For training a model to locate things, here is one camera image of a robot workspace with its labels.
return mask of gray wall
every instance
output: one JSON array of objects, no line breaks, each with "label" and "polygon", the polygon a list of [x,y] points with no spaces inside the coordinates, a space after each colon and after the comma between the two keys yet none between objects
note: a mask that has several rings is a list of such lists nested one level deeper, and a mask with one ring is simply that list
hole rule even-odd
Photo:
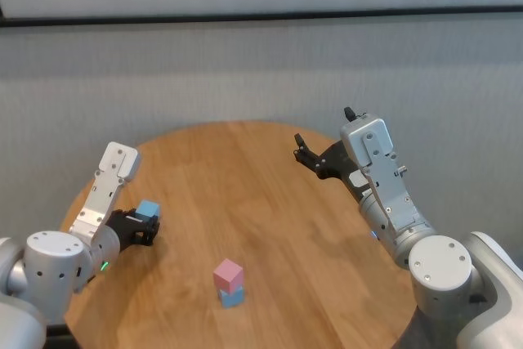
[{"label": "gray wall", "polygon": [[0,30],[2,235],[58,226],[113,139],[380,114],[436,229],[523,256],[523,16]]}]

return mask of wooden table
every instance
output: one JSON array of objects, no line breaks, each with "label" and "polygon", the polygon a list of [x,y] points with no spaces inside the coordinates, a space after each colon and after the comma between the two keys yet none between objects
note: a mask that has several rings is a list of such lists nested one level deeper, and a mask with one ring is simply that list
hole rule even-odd
[{"label": "wooden table", "polygon": [[[335,179],[293,157],[293,135],[323,151],[332,141],[276,123],[214,123],[140,146],[119,208],[160,203],[154,246],[133,246],[75,296],[66,316],[86,349],[386,348],[415,303],[397,268]],[[74,201],[69,228],[90,185]],[[212,271],[244,267],[245,303],[222,309]]]}]

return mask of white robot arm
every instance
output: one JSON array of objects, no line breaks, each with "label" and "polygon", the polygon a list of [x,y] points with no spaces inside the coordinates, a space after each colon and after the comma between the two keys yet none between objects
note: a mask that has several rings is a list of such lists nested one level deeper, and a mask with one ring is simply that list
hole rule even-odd
[{"label": "white robot arm", "polygon": [[[472,232],[460,243],[437,235],[413,204],[398,166],[385,122],[356,116],[341,140],[322,155],[312,153],[298,135],[296,160],[319,178],[337,177],[360,204],[360,213],[395,263],[410,271],[419,309],[433,320],[467,317],[455,338],[462,349],[521,348],[523,273],[488,235]],[[487,306],[470,315],[471,298]]]},{"label": "white robot arm", "polygon": [[110,142],[87,200],[69,233],[45,230],[25,247],[0,239],[0,347],[40,349],[46,327],[62,322],[73,293],[131,244],[151,245],[158,217],[112,211],[140,162],[136,149]]}]

